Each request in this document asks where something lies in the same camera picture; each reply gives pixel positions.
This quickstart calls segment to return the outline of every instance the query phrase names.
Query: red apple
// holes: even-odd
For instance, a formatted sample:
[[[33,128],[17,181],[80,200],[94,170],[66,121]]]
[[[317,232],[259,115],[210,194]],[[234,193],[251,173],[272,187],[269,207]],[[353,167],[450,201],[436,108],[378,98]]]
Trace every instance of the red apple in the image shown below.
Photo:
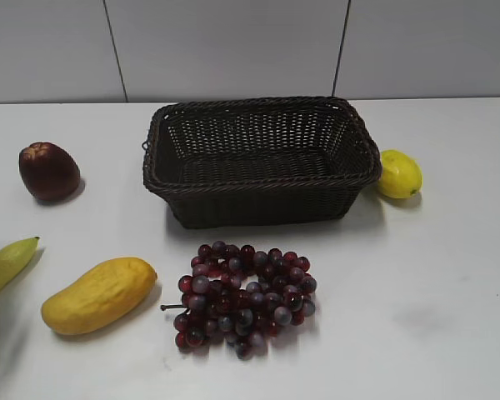
[[[24,148],[18,169],[27,190],[43,202],[58,202],[80,184],[80,170],[65,150],[50,142],[35,142]]]

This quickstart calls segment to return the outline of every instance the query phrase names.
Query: lemon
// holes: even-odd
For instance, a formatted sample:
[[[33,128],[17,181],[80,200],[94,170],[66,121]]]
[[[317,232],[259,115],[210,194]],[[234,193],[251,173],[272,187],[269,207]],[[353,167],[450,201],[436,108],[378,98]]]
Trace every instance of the lemon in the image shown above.
[[[398,150],[382,152],[382,176],[377,190],[390,198],[410,198],[423,185],[423,173],[417,163]]]

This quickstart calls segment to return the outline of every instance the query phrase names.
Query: green banana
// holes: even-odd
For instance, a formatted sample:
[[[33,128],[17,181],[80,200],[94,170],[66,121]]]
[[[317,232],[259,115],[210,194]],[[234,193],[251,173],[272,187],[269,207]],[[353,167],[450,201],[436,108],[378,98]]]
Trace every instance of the green banana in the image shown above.
[[[39,237],[19,240],[0,250],[0,291],[28,265],[37,250]]]

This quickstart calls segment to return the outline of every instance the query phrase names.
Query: dark brown wicker basket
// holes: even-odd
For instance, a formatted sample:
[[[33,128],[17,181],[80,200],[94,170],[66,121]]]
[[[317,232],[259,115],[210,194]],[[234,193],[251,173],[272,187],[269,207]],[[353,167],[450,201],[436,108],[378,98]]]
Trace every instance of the dark brown wicker basket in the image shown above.
[[[341,218],[382,171],[363,120],[336,97],[166,106],[143,148],[145,187],[186,228]]]

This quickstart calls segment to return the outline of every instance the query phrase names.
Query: basket rim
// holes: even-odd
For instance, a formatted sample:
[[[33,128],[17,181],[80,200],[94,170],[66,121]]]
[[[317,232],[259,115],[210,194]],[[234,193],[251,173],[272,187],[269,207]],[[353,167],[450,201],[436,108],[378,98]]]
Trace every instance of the basket rim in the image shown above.
[[[363,146],[370,155],[370,166],[364,172],[345,173],[333,175],[308,175],[306,177],[277,177],[266,179],[253,179],[225,182],[205,183],[176,183],[164,182],[155,173],[155,164],[158,153],[158,136],[162,123],[171,113],[185,113],[186,111],[202,111],[214,108],[238,108],[256,105],[311,105],[320,104],[332,108],[342,108],[347,111],[352,119]],[[143,183],[151,192],[163,194],[191,194],[191,193],[219,193],[247,189],[272,189],[272,188],[314,188],[314,187],[364,187],[376,182],[382,172],[379,161],[380,155],[376,143],[372,140],[365,128],[365,123],[359,117],[355,108],[346,99],[340,97],[324,96],[295,96],[295,97],[258,97],[243,100],[209,101],[209,102],[179,102],[159,108],[152,116],[147,140],[142,144],[145,151],[143,159]]]

